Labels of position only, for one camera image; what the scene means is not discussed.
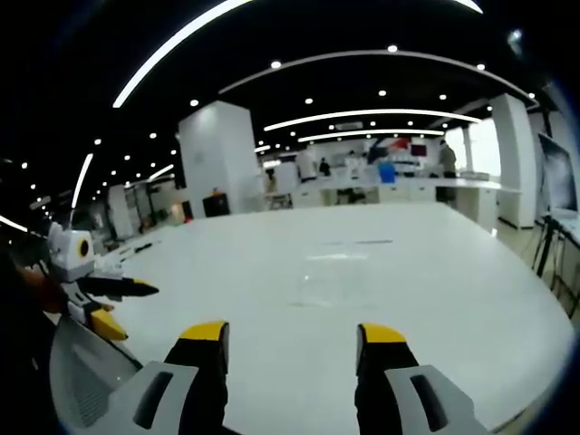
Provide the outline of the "person's left hand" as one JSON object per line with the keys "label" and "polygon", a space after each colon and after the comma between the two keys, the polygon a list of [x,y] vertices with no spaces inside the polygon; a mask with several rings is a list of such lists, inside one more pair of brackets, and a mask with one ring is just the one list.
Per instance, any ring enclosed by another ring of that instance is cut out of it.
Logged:
{"label": "person's left hand", "polygon": [[62,287],[39,267],[16,266],[26,288],[32,293],[41,308],[50,314],[61,314],[67,305],[67,296]]}

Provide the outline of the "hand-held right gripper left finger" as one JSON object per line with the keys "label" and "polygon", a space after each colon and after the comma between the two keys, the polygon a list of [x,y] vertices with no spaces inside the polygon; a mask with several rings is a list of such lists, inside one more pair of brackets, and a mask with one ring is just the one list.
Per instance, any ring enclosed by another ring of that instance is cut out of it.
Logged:
{"label": "hand-held right gripper left finger", "polygon": [[140,364],[119,349],[130,371],[108,397],[99,434],[220,434],[227,406],[229,323],[196,324],[161,362]]}

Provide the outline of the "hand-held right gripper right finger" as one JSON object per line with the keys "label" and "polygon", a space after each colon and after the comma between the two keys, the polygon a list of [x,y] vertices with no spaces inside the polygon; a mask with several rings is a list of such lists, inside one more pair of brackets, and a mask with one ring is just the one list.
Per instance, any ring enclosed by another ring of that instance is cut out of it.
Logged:
{"label": "hand-held right gripper right finger", "polygon": [[380,324],[357,326],[354,405],[361,434],[487,434],[473,400],[406,338]]}

